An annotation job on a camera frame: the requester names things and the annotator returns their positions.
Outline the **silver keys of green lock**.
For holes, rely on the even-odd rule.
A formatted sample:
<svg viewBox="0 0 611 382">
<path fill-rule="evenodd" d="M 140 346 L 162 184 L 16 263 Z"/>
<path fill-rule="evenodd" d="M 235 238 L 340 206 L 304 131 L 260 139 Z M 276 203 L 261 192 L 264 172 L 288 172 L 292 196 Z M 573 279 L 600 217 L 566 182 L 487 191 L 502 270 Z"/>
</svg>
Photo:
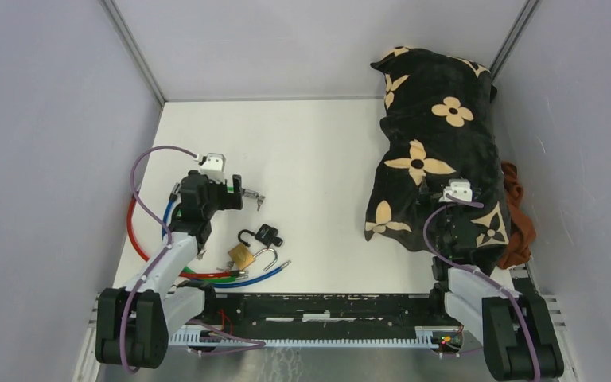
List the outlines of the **silver keys of green lock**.
<svg viewBox="0 0 611 382">
<path fill-rule="evenodd" d="M 244 197 L 252 199 L 256 203 L 256 210 L 259 211 L 265 201 L 265 196 L 261 193 L 252 189 L 243 189 L 242 194 Z"/>
</svg>

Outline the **black padlock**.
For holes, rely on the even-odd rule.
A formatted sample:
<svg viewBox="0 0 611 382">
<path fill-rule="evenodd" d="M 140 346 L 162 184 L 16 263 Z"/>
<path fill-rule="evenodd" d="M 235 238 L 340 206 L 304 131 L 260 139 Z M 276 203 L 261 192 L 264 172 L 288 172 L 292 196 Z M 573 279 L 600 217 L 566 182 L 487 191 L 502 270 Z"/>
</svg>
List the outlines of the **black padlock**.
<svg viewBox="0 0 611 382">
<path fill-rule="evenodd" d="M 283 238 L 278 236 L 278 229 L 270 226 L 269 224 L 262 224 L 257 232 L 253 232 L 248 229 L 243 229 L 238 232 L 238 241 L 249 248 L 251 244 L 243 238 L 243 235 L 251 236 L 265 247 L 281 247 L 284 244 Z"/>
</svg>

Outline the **green cable lock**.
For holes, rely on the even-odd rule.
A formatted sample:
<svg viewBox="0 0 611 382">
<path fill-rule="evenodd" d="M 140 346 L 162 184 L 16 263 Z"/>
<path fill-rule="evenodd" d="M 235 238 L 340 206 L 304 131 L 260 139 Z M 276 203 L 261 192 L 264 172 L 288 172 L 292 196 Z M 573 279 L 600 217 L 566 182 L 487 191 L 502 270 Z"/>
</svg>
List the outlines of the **green cable lock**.
<svg viewBox="0 0 611 382">
<path fill-rule="evenodd" d="M 174 221 L 181 219 L 181 205 L 169 201 L 163 218 L 165 218 L 165 216 L 169 217 L 169 227 L 172 228 Z M 246 275 L 241 275 L 241 271 L 221 271 L 216 273 L 197 274 L 188 267 L 184 268 L 180 276 L 185 279 L 221 284 L 234 283 L 246 278 Z"/>
</svg>

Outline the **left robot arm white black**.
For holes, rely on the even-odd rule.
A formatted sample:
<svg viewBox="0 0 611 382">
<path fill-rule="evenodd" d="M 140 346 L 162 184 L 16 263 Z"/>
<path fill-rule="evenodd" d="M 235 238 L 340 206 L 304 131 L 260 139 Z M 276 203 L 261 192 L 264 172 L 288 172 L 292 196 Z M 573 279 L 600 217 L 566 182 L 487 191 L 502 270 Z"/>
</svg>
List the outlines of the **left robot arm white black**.
<svg viewBox="0 0 611 382">
<path fill-rule="evenodd" d="M 179 202 L 160 251 L 119 288 L 99 295 L 95 357 L 103 364 L 157 368 L 164 360 L 171 334 L 190 318 L 212 322 L 218 302 L 208 286 L 194 284 L 171 291 L 181 272 L 204 249 L 214 214 L 243 208 L 242 178 L 217 182 L 197 170 L 181 180 Z"/>
</svg>

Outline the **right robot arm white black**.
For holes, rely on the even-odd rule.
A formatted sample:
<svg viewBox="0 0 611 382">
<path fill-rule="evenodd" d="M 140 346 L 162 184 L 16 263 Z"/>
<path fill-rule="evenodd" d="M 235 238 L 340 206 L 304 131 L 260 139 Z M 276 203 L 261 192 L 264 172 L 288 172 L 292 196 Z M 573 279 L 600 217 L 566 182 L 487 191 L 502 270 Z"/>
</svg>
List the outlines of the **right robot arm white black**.
<svg viewBox="0 0 611 382">
<path fill-rule="evenodd" d="M 546 300 L 536 293 L 510 290 L 478 267 L 447 259 L 432 245 L 428 228 L 449 207 L 447 204 L 433 211 L 422 228 L 429 251 L 446 265 L 448 291 L 428 302 L 430 319 L 439 325 L 456 319 L 470 329 L 497 381 L 541 381 L 563 376 L 566 362 Z"/>
</svg>

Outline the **brass padlock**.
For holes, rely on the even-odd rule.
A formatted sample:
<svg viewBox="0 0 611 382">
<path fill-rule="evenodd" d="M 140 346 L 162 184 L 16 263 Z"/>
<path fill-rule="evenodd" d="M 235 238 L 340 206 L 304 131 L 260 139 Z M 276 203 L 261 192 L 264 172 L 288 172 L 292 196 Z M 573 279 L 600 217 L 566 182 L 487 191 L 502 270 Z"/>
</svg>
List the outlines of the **brass padlock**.
<svg viewBox="0 0 611 382">
<path fill-rule="evenodd" d="M 271 253 L 273 255 L 272 261 L 263 268 L 264 272 L 268 272 L 278 262 L 278 252 L 275 249 L 265 247 L 256 253 L 252 253 L 245 244 L 237 244 L 228 251 L 232 264 L 237 266 L 240 271 L 246 270 L 264 253 Z"/>
</svg>

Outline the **brown cloth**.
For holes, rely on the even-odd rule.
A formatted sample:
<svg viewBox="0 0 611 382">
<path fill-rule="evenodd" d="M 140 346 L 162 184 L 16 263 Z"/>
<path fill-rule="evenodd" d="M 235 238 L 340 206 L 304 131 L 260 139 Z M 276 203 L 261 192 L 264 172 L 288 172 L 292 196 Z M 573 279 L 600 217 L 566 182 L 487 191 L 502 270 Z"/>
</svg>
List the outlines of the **brown cloth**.
<svg viewBox="0 0 611 382">
<path fill-rule="evenodd" d="M 524 188 L 518 178 L 518 169 L 511 162 L 502 161 L 504 189 L 511 217 L 511 234 L 498 267 L 508 269 L 527 263 L 531 258 L 531 244 L 536 239 L 536 230 L 531 218 L 521 210 Z"/>
</svg>

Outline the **black floral pillow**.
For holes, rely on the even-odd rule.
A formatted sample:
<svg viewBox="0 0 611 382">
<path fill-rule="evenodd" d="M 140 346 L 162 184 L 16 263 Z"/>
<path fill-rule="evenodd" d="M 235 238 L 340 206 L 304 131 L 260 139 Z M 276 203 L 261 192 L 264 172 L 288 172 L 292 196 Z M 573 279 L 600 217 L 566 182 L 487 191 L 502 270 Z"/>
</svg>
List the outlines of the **black floral pillow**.
<svg viewBox="0 0 611 382">
<path fill-rule="evenodd" d="M 511 217 L 492 126 L 491 72 L 473 60 L 394 47 L 372 64 L 383 75 L 387 152 L 376 167 L 364 237 L 426 251 L 422 228 L 449 179 L 466 179 L 465 214 L 478 229 L 475 263 L 491 274 L 509 243 Z"/>
</svg>

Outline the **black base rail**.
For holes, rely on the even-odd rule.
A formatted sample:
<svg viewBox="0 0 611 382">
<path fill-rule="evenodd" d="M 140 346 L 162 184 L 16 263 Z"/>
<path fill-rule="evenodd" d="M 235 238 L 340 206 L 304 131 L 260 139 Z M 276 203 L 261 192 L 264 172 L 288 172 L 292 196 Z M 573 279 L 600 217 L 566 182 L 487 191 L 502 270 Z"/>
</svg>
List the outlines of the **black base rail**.
<svg viewBox="0 0 611 382">
<path fill-rule="evenodd" d="M 461 324 L 427 294 L 218 294 L 169 340 L 212 351 L 240 346 L 427 349 L 454 353 Z"/>
</svg>

